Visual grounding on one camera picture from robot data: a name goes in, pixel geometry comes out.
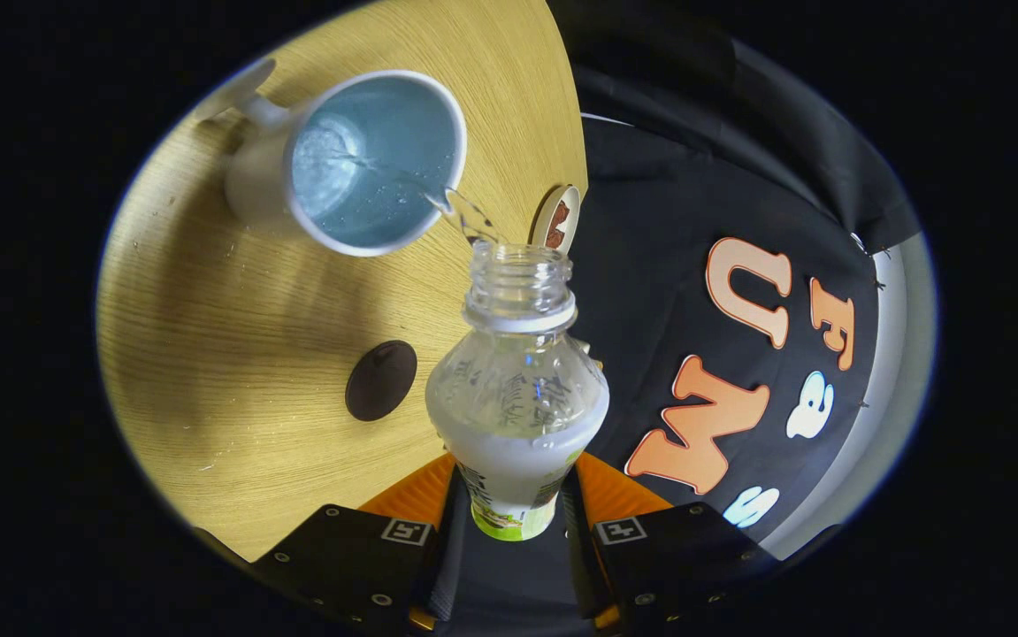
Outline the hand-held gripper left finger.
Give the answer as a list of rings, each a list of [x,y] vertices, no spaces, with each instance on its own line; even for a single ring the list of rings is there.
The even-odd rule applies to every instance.
[[[338,633],[437,633],[455,609],[469,505],[443,455],[358,508],[323,505],[249,572]]]

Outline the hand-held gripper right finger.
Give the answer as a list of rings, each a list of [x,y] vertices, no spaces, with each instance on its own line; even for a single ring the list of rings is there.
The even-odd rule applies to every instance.
[[[705,503],[667,503],[582,453],[562,484],[570,576],[596,633],[697,633],[779,561]]]

